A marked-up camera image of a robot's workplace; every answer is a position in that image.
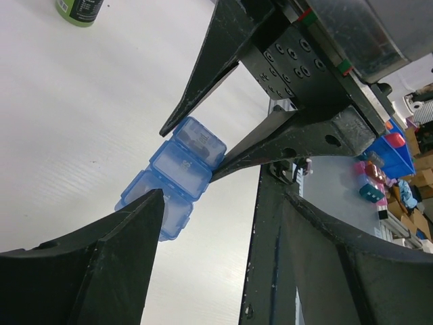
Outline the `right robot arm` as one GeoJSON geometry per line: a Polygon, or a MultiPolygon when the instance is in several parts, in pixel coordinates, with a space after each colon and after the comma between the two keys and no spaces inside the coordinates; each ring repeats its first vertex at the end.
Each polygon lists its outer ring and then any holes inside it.
{"type": "Polygon", "coordinates": [[[358,156],[385,134],[387,77],[432,53],[431,1],[217,1],[167,135],[243,64],[272,112],[213,173],[312,156],[358,156]]]}

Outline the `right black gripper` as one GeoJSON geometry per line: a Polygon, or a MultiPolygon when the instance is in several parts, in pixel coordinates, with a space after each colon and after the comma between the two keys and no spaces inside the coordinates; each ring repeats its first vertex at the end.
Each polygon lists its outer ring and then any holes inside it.
{"type": "Polygon", "coordinates": [[[270,113],[226,154],[211,181],[283,160],[358,156],[386,131],[380,105],[332,64],[290,1],[226,0],[216,2],[183,95],[159,134],[190,115],[240,60],[271,100],[299,111],[270,113]]]}

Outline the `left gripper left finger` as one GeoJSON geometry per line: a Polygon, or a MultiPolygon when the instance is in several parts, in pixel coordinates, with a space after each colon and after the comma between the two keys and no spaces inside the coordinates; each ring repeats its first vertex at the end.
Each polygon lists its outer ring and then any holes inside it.
{"type": "Polygon", "coordinates": [[[164,214],[161,190],[65,236],[1,254],[2,324],[139,324],[164,214]]]}

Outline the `green pill bottle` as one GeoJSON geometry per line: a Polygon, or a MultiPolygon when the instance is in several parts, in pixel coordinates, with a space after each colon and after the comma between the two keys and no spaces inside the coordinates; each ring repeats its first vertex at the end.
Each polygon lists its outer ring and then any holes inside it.
{"type": "Polygon", "coordinates": [[[56,0],[58,14],[78,27],[91,26],[102,8],[104,0],[56,0]]]}

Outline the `blue pill organizer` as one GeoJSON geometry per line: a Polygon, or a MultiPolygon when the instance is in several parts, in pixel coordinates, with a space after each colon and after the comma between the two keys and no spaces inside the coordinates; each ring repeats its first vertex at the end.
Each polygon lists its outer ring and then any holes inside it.
{"type": "Polygon", "coordinates": [[[164,217],[159,241],[174,240],[189,222],[227,147],[193,117],[184,119],[120,195],[119,211],[150,190],[162,189],[164,217]]]}

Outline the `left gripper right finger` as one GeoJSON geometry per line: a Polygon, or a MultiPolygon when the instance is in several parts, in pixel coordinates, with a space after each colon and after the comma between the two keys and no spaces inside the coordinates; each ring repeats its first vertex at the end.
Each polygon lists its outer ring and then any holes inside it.
{"type": "Polygon", "coordinates": [[[260,169],[240,324],[431,324],[432,256],[376,238],[260,169]]]}

